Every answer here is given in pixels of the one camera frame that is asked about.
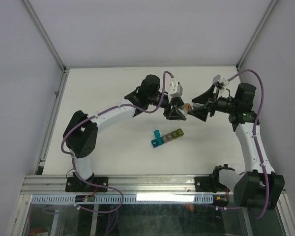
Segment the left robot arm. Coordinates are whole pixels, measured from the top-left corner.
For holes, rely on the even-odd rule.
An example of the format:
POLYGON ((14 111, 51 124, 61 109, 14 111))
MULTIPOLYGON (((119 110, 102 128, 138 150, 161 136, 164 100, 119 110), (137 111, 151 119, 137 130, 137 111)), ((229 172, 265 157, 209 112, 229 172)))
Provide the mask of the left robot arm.
POLYGON ((99 132, 119 121, 141 113, 154 113, 160 108, 168 120, 186 120, 191 105, 181 98, 182 86, 172 73, 165 71, 163 74, 170 76, 168 91, 165 91, 165 78, 147 75, 140 86, 116 105, 93 116, 81 110, 73 114, 63 134, 61 147, 69 149, 66 154, 72 157, 76 185, 81 190, 88 191, 94 184, 89 155, 95 149, 99 132))

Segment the multicolour weekly pill organizer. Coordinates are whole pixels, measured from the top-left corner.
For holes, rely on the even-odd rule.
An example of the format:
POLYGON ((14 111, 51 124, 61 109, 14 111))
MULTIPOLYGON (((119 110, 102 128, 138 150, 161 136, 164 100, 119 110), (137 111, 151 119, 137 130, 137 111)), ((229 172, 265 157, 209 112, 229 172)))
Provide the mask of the multicolour weekly pill organizer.
POLYGON ((184 132, 181 128, 166 134, 161 134, 159 130, 154 130, 153 134, 154 134, 154 139, 151 140, 151 145, 153 148, 157 148, 161 145, 164 145, 170 141, 173 141, 177 138, 184 136, 184 132))

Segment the clear pill bottle with capsules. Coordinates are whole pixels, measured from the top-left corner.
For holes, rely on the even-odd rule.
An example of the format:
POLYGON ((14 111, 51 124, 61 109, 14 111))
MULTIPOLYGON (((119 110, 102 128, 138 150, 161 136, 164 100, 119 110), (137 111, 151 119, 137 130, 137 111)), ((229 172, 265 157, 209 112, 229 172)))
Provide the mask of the clear pill bottle with capsules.
POLYGON ((179 110, 185 117, 187 117, 188 112, 192 110, 192 105, 189 103, 185 103, 179 107, 179 110))

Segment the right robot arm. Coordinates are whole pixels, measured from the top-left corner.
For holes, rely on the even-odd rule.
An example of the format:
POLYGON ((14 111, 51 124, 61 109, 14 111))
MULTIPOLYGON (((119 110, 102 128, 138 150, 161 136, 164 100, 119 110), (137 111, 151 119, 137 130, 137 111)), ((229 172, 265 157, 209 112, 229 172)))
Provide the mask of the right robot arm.
POLYGON ((215 112, 229 115, 243 154, 245 173, 239 175, 227 164, 216 166, 207 180, 200 186, 210 192, 218 192, 224 188, 234 195, 238 207, 272 210, 285 185, 282 175, 276 174, 269 163, 264 150, 259 118, 252 110, 256 87, 248 83, 240 83, 234 97, 219 96, 219 91, 212 85, 205 93, 192 99, 198 104, 188 112, 189 115, 202 121, 215 112))

